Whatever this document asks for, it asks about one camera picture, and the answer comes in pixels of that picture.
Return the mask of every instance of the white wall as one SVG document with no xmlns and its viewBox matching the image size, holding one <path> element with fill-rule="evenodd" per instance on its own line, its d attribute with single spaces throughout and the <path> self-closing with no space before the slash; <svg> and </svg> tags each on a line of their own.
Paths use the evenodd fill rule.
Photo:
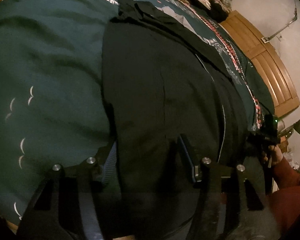
<svg viewBox="0 0 300 240">
<path fill-rule="evenodd" d="M 300 2 L 296 0 L 298 20 L 275 37 L 271 44 L 286 66 L 300 99 Z M 294 16 L 294 0 L 233 0 L 233 10 L 240 12 L 264 36 L 284 27 Z M 300 119 L 300 107 L 284 119 L 286 127 Z M 288 140 L 295 161 L 300 163 L 300 135 Z"/>
</svg>

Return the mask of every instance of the red sleeve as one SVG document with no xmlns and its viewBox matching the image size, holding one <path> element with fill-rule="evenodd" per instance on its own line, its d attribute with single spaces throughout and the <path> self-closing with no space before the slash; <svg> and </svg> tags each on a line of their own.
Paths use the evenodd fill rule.
<svg viewBox="0 0 300 240">
<path fill-rule="evenodd" d="M 290 166 L 283 157 L 282 161 L 271 167 L 274 181 L 279 189 L 300 186 L 300 175 Z"/>
</svg>

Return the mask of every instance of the wooden headboard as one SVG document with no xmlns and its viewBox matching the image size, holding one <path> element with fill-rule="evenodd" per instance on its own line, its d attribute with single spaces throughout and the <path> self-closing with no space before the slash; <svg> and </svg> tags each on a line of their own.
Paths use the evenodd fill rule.
<svg viewBox="0 0 300 240">
<path fill-rule="evenodd" d="M 300 106 L 300 101 L 286 67 L 263 35 L 237 11 L 221 23 L 238 47 L 253 62 L 272 96 L 275 114 L 282 117 Z"/>
</svg>

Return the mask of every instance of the hand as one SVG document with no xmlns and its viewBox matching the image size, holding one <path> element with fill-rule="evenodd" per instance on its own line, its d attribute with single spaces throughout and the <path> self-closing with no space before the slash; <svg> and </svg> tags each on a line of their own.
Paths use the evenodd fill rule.
<svg viewBox="0 0 300 240">
<path fill-rule="evenodd" d="M 279 146 L 274 147 L 273 145 L 270 145 L 269 152 L 272 157 L 271 166 L 275 166 L 282 161 L 283 155 L 282 155 L 282 152 L 281 152 Z"/>
<path fill-rule="evenodd" d="M 268 161 L 268 156 L 265 151 L 261 153 L 261 157 L 259 158 L 261 165 L 264 165 Z"/>
</svg>

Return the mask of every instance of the red clothing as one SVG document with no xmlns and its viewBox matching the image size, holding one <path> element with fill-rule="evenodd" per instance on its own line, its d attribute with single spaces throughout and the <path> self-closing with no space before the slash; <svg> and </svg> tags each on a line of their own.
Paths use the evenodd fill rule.
<svg viewBox="0 0 300 240">
<path fill-rule="evenodd" d="M 269 196 L 270 208 L 283 234 L 300 215 L 300 175 L 285 158 L 271 169 L 279 190 Z"/>
</svg>

